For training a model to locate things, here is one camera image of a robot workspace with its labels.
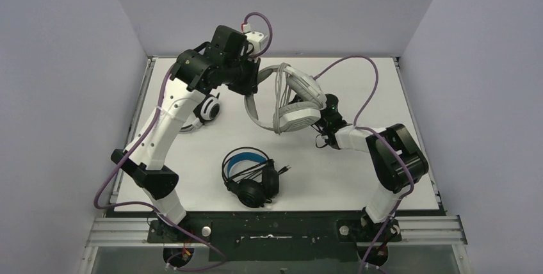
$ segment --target metal frame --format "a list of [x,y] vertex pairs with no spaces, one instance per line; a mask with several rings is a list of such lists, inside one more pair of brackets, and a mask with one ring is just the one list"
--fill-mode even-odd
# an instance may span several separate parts
[[[399,216],[401,241],[394,245],[464,245],[466,236],[458,216]],[[149,225],[146,218],[96,218],[87,247],[180,247],[183,243],[148,243]],[[359,246],[369,243],[358,242]],[[202,243],[187,243],[189,247],[206,247]]]
[[[154,64],[156,62],[157,58],[149,58],[147,60],[147,66],[145,67],[145,72],[143,73],[143,80],[142,85],[140,86],[140,92],[138,94],[138,100],[136,101],[136,109],[134,110],[134,115],[132,116],[132,120],[130,121],[130,126],[128,128],[128,134],[126,136],[125,145],[128,145],[130,141],[134,139],[136,136],[136,131],[138,127],[138,122],[140,121],[140,116],[142,113],[142,106],[143,101],[145,100],[145,96],[147,94],[147,88],[149,87],[149,81],[151,80],[152,71],[154,69]],[[118,192],[120,190],[120,183],[122,181],[122,178],[124,176],[124,172],[120,172],[115,177],[115,184],[113,185],[113,192],[111,193],[111,197],[109,198],[109,202],[111,204],[114,204],[117,202]]]
[[[141,108],[143,106],[143,100],[147,93],[150,77],[154,69],[154,64],[158,57],[152,56],[147,62],[145,73],[140,87],[138,101],[134,115],[129,127],[127,135],[127,143],[134,138],[137,130],[137,123],[139,121]],[[400,78],[400,84],[407,102],[407,106],[410,115],[413,119],[417,137],[421,150],[426,155],[423,141],[420,137],[420,130],[417,126],[416,119],[413,115],[413,111],[407,97],[403,79],[401,76],[400,66],[398,59],[393,58],[396,66],[398,77]],[[430,171],[430,179],[434,187],[435,196],[437,201],[442,207],[439,191],[435,185],[434,176]],[[110,198],[110,202],[117,201],[118,191],[120,183],[122,181],[123,173],[119,173],[115,179],[115,185],[113,187],[113,193]],[[401,241],[390,242],[389,246],[398,245],[451,245],[455,254],[456,262],[461,274],[471,274],[471,268],[469,265],[469,259],[465,245],[467,244],[462,223],[458,216],[424,216],[433,215],[436,211],[406,211],[406,214],[416,213],[416,215],[422,216],[398,216],[396,219],[400,225]],[[91,274],[97,251],[99,247],[115,246],[115,247],[179,247],[182,243],[148,243],[147,236],[149,233],[149,225],[147,225],[146,218],[96,218],[92,225],[90,235],[85,247],[84,255],[81,260],[81,266],[79,274]],[[369,243],[358,242],[358,246],[368,246]],[[205,247],[201,243],[187,243],[186,246],[190,247]]]

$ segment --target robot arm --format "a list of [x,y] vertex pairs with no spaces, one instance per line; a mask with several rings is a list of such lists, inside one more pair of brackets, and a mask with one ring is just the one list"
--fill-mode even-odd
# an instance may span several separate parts
[[[171,74],[160,94],[163,101],[157,107],[160,111],[158,119],[153,123],[155,115],[149,117],[138,137],[144,135],[150,125],[151,130],[121,166],[159,212],[175,224],[186,217],[186,211],[175,192],[179,176],[164,165],[168,150],[192,111],[213,88],[225,84],[242,95],[257,92],[260,59],[251,58],[255,49],[248,50],[249,45],[255,44],[236,30],[218,26],[211,42],[181,53],[168,71]],[[120,162],[138,140],[132,141],[124,150],[114,150],[111,160]]]
[[[332,148],[370,153],[379,186],[363,211],[371,225],[382,223],[400,197],[409,190],[409,179],[390,150],[374,134],[349,125],[343,120],[337,109],[339,101],[335,95],[326,94],[326,97],[327,107],[321,111],[321,118],[315,125],[324,136],[327,145]],[[383,136],[396,151],[409,169],[414,183],[428,173],[428,161],[403,125],[396,124],[373,130]]]

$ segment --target white headphones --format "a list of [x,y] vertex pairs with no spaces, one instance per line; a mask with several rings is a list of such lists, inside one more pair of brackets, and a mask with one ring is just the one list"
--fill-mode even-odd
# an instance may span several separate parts
[[214,121],[220,112],[219,96],[220,93],[217,95],[217,97],[211,94],[206,95],[204,101],[197,105],[193,110],[196,119],[192,122],[192,124],[185,124],[181,130],[179,130],[179,132],[190,132],[202,127],[206,122]]
[[[251,120],[266,130],[277,134],[291,132],[309,127],[321,118],[320,110],[326,108],[326,95],[319,84],[310,76],[291,67],[287,63],[273,65],[258,73],[257,84],[276,72],[275,79],[275,113],[272,123],[264,123],[258,119],[254,96],[245,96],[245,110]],[[287,88],[281,95],[282,74],[286,74]],[[289,103],[290,91],[293,90],[303,101]]]

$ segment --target gray wall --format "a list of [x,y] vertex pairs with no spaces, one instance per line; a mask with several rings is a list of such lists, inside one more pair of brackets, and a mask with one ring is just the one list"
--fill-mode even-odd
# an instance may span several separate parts
[[[119,0],[148,55],[177,55],[238,28],[248,12],[271,20],[270,56],[399,56],[432,0]],[[265,24],[254,18],[256,26]]]
[[74,273],[145,54],[118,0],[0,7],[0,273]]
[[476,273],[541,273],[542,0],[434,0],[402,75]]

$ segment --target glass panel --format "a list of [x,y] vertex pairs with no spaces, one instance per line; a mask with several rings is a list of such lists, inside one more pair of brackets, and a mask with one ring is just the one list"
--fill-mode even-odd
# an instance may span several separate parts
[[[455,256],[450,245],[442,246],[389,246],[389,260],[384,269],[388,274],[459,274]],[[187,265],[191,268],[205,266],[208,263],[207,248],[198,248],[194,258]],[[258,274],[294,274],[294,273],[356,273],[357,262],[339,262],[335,259],[314,261],[243,261],[227,262],[206,273],[258,273]],[[160,247],[102,247],[98,250],[93,274],[118,273],[172,273],[165,272]],[[364,273],[380,273],[368,270]]]

